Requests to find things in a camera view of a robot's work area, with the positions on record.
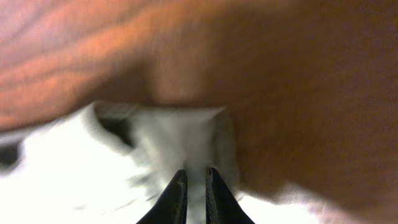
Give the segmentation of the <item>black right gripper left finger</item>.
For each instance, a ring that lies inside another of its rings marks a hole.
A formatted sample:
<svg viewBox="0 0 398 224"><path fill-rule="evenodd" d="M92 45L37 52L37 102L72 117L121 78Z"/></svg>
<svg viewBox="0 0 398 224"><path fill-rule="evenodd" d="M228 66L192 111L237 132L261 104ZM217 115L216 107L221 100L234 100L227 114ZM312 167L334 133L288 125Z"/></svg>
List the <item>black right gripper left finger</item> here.
<svg viewBox="0 0 398 224"><path fill-rule="evenodd" d="M188 179L178 170L154 206L137 224L186 224Z"/></svg>

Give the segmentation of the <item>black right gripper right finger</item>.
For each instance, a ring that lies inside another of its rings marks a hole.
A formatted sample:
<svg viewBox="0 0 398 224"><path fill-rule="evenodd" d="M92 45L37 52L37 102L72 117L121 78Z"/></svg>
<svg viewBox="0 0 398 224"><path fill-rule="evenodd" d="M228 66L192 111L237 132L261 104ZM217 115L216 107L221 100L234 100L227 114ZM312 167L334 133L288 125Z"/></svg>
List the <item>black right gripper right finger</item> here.
<svg viewBox="0 0 398 224"><path fill-rule="evenodd" d="M254 224L214 167L206 172L206 224Z"/></svg>

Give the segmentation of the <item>grey-green cotton shorts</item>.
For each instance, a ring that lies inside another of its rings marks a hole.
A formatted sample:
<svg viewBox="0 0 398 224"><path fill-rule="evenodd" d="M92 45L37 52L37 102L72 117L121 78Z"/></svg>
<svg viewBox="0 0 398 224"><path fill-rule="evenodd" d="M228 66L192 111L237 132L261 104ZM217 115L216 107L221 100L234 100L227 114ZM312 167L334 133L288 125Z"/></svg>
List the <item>grey-green cotton shorts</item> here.
<svg viewBox="0 0 398 224"><path fill-rule="evenodd" d="M272 200L242 189L221 108L94 102L1 136L2 223L137 223L175 173L188 179L187 222L206 223L214 167L254 223L320 223L324 201L295 184Z"/></svg>

